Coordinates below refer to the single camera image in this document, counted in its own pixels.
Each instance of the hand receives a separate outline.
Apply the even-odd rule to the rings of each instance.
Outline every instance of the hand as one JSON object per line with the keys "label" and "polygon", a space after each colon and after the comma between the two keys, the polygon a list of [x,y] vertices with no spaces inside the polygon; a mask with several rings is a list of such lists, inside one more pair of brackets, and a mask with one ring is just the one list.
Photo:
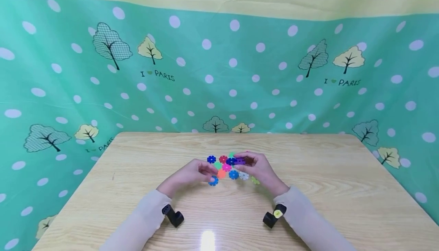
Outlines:
{"label": "hand", "polygon": [[172,199],[178,188],[194,182],[213,182],[217,169],[207,161],[193,159],[162,182],[157,191]]}
{"label": "hand", "polygon": [[235,158],[244,158],[246,162],[245,165],[235,165],[234,168],[257,178],[274,197],[286,193],[289,190],[288,185],[281,181],[275,174],[264,154],[242,152],[234,156]]}

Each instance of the yellow sticker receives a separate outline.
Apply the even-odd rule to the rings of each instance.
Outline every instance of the yellow sticker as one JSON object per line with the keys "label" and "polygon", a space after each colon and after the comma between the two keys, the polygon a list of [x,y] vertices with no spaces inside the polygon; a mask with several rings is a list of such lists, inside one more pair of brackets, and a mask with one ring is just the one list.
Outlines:
{"label": "yellow sticker", "polygon": [[279,219],[280,217],[282,217],[282,215],[283,215],[283,213],[282,213],[280,210],[275,210],[275,211],[273,212],[273,216],[274,216],[276,219]]}

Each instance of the person's left hand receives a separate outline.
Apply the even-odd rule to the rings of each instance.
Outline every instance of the person's left hand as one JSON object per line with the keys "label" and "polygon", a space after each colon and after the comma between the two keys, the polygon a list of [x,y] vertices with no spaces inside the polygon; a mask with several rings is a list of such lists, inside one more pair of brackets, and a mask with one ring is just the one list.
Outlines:
{"label": "person's left hand", "polygon": [[178,188],[194,182],[213,182],[218,170],[207,161],[193,159],[162,182],[157,190],[172,197]]}

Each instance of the beige sleeve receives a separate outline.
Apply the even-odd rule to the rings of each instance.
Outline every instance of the beige sleeve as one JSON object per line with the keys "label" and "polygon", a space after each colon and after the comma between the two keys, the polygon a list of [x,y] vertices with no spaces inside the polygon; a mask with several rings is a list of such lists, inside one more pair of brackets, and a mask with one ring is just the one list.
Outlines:
{"label": "beige sleeve", "polygon": [[165,216],[162,208],[171,199],[157,190],[142,198],[133,213],[106,240],[100,251],[141,251],[150,237],[160,228]]}
{"label": "beige sleeve", "polygon": [[292,186],[288,192],[275,197],[274,202],[287,208],[285,220],[311,251],[355,251],[296,187]]}

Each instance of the wood grain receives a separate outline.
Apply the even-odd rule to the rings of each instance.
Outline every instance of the wood grain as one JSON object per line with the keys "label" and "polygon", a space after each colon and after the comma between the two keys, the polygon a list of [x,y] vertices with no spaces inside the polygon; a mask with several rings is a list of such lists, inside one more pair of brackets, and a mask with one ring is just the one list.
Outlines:
{"label": "wood grain", "polygon": [[[358,251],[439,246],[439,227],[354,136],[120,133],[34,251],[98,250],[186,162],[245,150],[265,153]],[[185,221],[176,229],[165,219],[145,250],[308,250],[283,219],[272,230],[263,225],[272,199],[250,180],[188,187],[173,203]]]}

